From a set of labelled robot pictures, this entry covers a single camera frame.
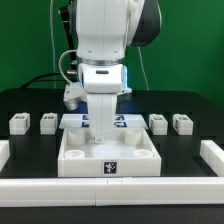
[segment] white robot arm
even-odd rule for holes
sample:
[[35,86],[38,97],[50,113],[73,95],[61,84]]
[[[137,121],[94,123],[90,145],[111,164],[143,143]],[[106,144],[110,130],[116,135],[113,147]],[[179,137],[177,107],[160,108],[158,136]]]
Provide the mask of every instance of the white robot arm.
[[146,46],[155,39],[160,10],[157,0],[74,0],[69,14],[90,133],[100,143],[113,130],[117,94],[128,91],[122,63],[126,46]]

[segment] printed symbol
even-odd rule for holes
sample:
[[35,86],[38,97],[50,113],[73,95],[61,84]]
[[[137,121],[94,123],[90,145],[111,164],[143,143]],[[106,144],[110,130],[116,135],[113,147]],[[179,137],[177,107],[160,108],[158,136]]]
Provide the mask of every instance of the printed symbol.
[[114,123],[114,127],[117,127],[117,128],[126,128],[127,127],[127,124],[126,124],[126,122],[115,122]]
[[117,163],[116,162],[105,162],[104,163],[104,174],[116,174]]
[[54,117],[46,116],[44,119],[54,119]]
[[25,117],[23,116],[16,116],[15,119],[24,119]]
[[88,128],[89,127],[89,122],[88,121],[83,121],[81,127],[82,128]]
[[179,120],[188,120],[186,117],[178,117]]
[[154,120],[155,121],[161,121],[161,120],[163,120],[161,117],[154,117]]
[[83,116],[82,116],[82,119],[83,119],[83,120],[89,120],[89,115],[83,115]]
[[124,116],[123,115],[116,115],[115,116],[115,121],[124,121]]

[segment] green background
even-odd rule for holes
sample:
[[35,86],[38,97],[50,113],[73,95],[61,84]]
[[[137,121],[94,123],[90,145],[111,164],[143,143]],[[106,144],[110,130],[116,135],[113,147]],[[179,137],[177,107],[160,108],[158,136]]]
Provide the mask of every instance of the green background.
[[[67,50],[55,0],[56,60]],[[224,109],[224,1],[159,0],[163,25],[142,56],[151,90],[197,92]],[[50,0],[1,0],[0,91],[52,72]],[[130,87],[146,89],[136,48],[128,48]],[[32,87],[53,88],[53,83]]]

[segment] cable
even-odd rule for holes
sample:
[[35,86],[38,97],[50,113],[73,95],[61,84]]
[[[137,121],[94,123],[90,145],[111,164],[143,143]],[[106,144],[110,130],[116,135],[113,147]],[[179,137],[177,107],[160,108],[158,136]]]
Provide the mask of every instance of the cable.
[[65,76],[65,74],[64,74],[64,72],[63,72],[63,70],[62,70],[62,66],[61,66],[61,64],[62,64],[62,61],[63,61],[63,59],[64,59],[64,57],[67,55],[67,54],[70,54],[70,53],[73,53],[73,52],[77,52],[76,50],[68,50],[68,51],[65,51],[62,55],[61,55],[61,57],[60,57],[60,59],[59,59],[59,71],[60,71],[60,73],[61,73],[61,75],[62,75],[62,77],[69,83],[69,84],[72,84],[73,82],[71,81],[71,80],[69,80],[66,76]]
[[139,59],[140,59],[140,63],[141,63],[142,73],[143,73],[143,76],[145,79],[146,88],[147,88],[147,90],[149,90],[149,84],[148,84],[148,80],[147,80],[146,73],[145,73],[145,68],[144,68],[144,64],[143,64],[143,60],[142,60],[142,52],[141,52],[140,47],[138,47],[138,54],[139,54]]
[[33,79],[31,79],[30,81],[24,83],[22,86],[20,86],[21,89],[26,89],[30,84],[32,84],[33,82],[36,82],[36,81],[48,81],[46,79],[44,80],[39,80],[39,79],[43,79],[43,78],[47,78],[47,77],[55,77],[55,76],[58,76],[58,75],[61,75],[60,72],[56,72],[56,73],[47,73],[47,74],[43,74],[43,75],[38,75],[36,77],[34,77]]
[[53,71],[54,71],[54,73],[56,73],[56,50],[55,50],[55,41],[54,41],[53,6],[54,6],[54,0],[51,0],[51,3],[50,3],[50,31],[51,31]]
[[57,79],[57,80],[54,80],[54,79],[44,79],[44,80],[32,80],[32,81],[29,81],[25,84],[23,84],[22,86],[20,86],[20,89],[26,89],[29,85],[31,85],[32,83],[34,82],[65,82],[64,79]]

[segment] black table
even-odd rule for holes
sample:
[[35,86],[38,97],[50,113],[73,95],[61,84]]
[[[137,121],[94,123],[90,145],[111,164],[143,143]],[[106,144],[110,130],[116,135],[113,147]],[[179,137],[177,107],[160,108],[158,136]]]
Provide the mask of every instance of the black table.
[[[0,139],[10,140],[10,159],[0,178],[55,178],[62,137],[40,135],[43,113],[70,113],[63,105],[64,90],[11,89],[0,94]],[[25,136],[9,135],[15,113],[31,114]],[[85,103],[75,113],[87,113]],[[163,114],[169,122],[167,136],[148,134],[162,157],[161,176],[203,177],[216,174],[200,158],[200,142],[213,140],[224,146],[224,112],[191,92],[134,91],[118,98],[117,113]],[[172,128],[173,114],[187,114],[194,122],[192,136],[178,136]],[[0,223],[223,223],[223,205],[159,205],[110,207],[0,208]]]

